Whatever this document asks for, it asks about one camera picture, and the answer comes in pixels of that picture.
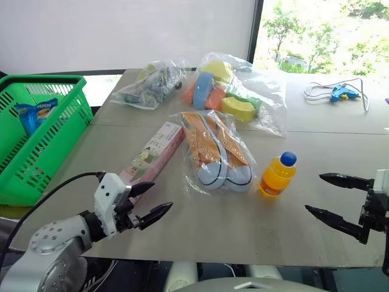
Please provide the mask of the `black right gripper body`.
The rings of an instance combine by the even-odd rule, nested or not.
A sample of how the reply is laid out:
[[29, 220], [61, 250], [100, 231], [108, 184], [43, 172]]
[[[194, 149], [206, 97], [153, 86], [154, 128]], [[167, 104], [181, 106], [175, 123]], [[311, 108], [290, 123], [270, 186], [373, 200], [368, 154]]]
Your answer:
[[362, 206], [359, 224], [363, 233], [368, 235], [371, 230], [387, 233], [388, 231], [388, 195], [368, 189], [365, 204]]

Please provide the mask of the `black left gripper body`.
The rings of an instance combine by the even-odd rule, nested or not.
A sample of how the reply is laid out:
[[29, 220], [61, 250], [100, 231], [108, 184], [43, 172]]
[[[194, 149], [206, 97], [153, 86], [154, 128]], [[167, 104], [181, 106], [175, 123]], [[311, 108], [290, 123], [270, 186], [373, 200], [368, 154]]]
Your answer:
[[114, 221], [117, 232], [138, 228], [140, 217], [134, 215], [134, 205], [130, 198], [141, 194], [141, 185], [126, 186], [124, 191], [117, 195], [114, 201]]

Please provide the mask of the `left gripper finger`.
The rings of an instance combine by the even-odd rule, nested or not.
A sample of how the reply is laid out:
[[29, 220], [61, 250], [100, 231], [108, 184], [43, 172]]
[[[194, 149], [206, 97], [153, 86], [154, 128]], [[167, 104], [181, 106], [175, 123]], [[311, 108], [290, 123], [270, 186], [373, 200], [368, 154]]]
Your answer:
[[140, 182], [131, 186], [131, 191], [129, 193], [130, 198], [138, 197], [139, 195], [145, 193], [148, 189], [152, 188], [155, 185], [154, 182]]
[[140, 230], [144, 230], [155, 222], [159, 221], [171, 209], [173, 204], [174, 203], [170, 201], [151, 209], [148, 214], [139, 218], [138, 228]]

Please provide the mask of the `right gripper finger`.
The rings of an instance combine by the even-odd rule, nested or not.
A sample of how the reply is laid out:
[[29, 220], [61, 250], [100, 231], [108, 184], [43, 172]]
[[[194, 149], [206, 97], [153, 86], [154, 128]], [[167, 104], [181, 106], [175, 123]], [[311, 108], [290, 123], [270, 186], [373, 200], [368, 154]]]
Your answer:
[[361, 244], [367, 244], [370, 232], [364, 229], [362, 226], [347, 222], [343, 219], [342, 216], [325, 209], [320, 209], [309, 205], [305, 205], [305, 208], [308, 212], [315, 216], [316, 219], [320, 220], [327, 226], [354, 237]]
[[359, 189], [366, 192], [374, 185], [374, 179], [359, 178], [341, 173], [322, 173], [319, 174], [319, 177], [337, 187]]

